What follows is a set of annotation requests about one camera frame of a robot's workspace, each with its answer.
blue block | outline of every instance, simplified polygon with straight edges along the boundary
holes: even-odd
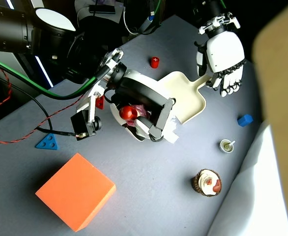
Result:
[[[58,150],[57,141],[53,134],[48,134],[43,140],[36,145],[39,149]]]
[[[242,127],[250,124],[253,122],[253,118],[251,115],[244,115],[243,117],[241,117],[239,120],[238,120],[238,124]]]

gray table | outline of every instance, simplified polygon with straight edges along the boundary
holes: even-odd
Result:
[[[196,39],[202,39],[197,29],[174,16],[153,35],[125,44],[123,62],[155,79],[178,70],[195,80]],[[160,58],[158,69],[150,68],[151,56]],[[52,91],[66,94],[76,87],[64,81]],[[107,104],[105,110],[97,111],[103,128],[95,137],[77,142],[57,136],[58,151],[34,148],[45,137],[40,132],[17,144],[0,145],[0,236],[206,235],[259,128],[261,112],[250,63],[245,65],[239,92],[226,98],[208,88],[201,93],[207,100],[206,109],[187,124],[178,125],[180,138],[174,145],[137,142],[117,124]],[[42,95],[38,100],[49,113],[71,103]],[[72,107],[55,116],[54,129],[72,131],[74,112]],[[243,114],[251,114],[255,122],[240,127],[237,118]],[[29,102],[0,121],[0,140],[23,136],[43,118],[41,110]],[[219,150],[218,143],[224,138],[236,140],[232,154]],[[117,191],[87,228],[75,234],[35,192],[77,152],[114,181]],[[202,168],[220,174],[223,190],[219,196],[207,198],[192,189],[190,179]]]

small cup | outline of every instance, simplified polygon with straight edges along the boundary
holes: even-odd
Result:
[[[233,145],[231,145],[230,150],[227,150],[227,149],[225,148],[225,146],[228,145],[228,144],[231,144],[231,141],[228,140],[228,139],[223,139],[223,140],[221,141],[221,143],[219,144],[219,147],[220,147],[220,149],[221,149],[223,152],[225,152],[225,153],[232,153],[232,152],[233,152]]]

orange cube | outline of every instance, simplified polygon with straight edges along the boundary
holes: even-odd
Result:
[[[76,153],[36,195],[77,232],[89,224],[114,192],[115,184]]]

frosting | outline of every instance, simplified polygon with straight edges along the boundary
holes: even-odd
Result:
[[[216,195],[221,190],[221,183],[214,172],[203,170],[199,177],[199,187],[206,195]]]

